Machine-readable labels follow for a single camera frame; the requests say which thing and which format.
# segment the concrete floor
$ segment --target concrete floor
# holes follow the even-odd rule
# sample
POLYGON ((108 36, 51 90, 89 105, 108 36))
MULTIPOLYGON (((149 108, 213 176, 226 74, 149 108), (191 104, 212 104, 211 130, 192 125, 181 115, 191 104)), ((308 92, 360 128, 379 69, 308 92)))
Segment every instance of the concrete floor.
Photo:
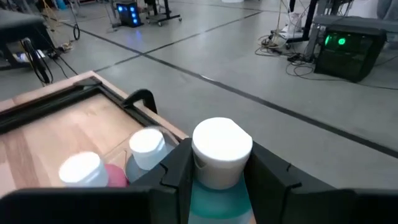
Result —
MULTIPOLYGON (((275 29, 279 0, 170 0, 170 7, 182 22, 109 32, 104 5, 85 5, 81 39, 62 57, 76 72, 94 70, 127 93, 150 89, 159 114, 188 134, 204 119, 228 117, 332 186, 398 187, 398 160, 380 152, 398 151, 398 91, 291 77, 285 58, 254 55, 257 38, 275 29)), ((297 4, 298 11, 304 7, 297 4)), ((72 23, 68 12, 58 18, 72 23)), ((56 34, 59 44, 72 37, 72 28, 59 30, 68 35, 56 34)), ((65 78, 54 63, 50 68, 55 80, 65 78)), ((396 61, 376 67, 362 84, 398 88, 396 70, 396 61)), ((29 69, 0 74, 2 100, 40 87, 29 69)))

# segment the teal liquid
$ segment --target teal liquid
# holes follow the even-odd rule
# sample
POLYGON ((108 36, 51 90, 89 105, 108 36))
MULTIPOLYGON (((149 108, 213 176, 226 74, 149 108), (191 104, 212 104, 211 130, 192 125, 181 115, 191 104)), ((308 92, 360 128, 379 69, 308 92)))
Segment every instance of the teal liquid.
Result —
POLYGON ((209 189, 193 181, 189 224, 248 223, 250 218, 251 204, 243 175, 226 190, 209 189))

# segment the green light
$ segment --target green light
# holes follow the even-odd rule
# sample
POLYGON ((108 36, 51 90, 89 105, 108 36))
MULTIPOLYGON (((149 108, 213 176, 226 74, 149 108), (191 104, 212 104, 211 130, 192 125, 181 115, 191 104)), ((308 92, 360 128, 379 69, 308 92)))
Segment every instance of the green light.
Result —
POLYGON ((325 40, 325 46, 328 45, 329 40, 330 40, 330 35, 328 35, 328 37, 327 37, 326 40, 325 40))
POLYGON ((346 43, 345 38, 341 38, 340 40, 338 40, 338 44, 340 44, 340 45, 344 45, 345 43, 346 43))

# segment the white bottle cap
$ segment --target white bottle cap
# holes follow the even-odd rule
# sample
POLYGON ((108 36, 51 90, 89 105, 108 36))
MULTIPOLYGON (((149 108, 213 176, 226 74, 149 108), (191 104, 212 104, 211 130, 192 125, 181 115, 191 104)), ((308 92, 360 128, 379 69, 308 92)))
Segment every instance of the white bottle cap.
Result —
POLYGON ((193 131, 197 179, 212 189, 238 183, 252 149, 253 140, 228 118, 210 118, 193 131))
POLYGON ((103 161, 94 152, 80 152, 69 157, 58 174, 67 187, 105 187, 109 178, 103 161))
POLYGON ((163 134, 155 128, 134 133, 129 145, 137 165, 144 170, 151 170, 167 155, 163 134))

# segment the wooden board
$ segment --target wooden board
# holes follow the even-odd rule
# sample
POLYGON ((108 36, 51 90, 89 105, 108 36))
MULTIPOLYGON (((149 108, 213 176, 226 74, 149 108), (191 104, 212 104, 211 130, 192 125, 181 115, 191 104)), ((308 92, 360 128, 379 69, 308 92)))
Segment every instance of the wooden board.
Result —
MULTIPOLYGON (((25 93, 0 103, 0 111, 26 103, 74 82, 95 76, 123 97, 127 94, 93 72, 25 93)), ((186 135, 160 116, 138 107, 165 128, 186 135)), ((0 196, 26 187, 58 187, 58 169, 74 153, 93 151, 106 162, 124 168, 130 156, 128 139, 142 126, 103 95, 64 108, 56 113, 0 136, 0 196)))

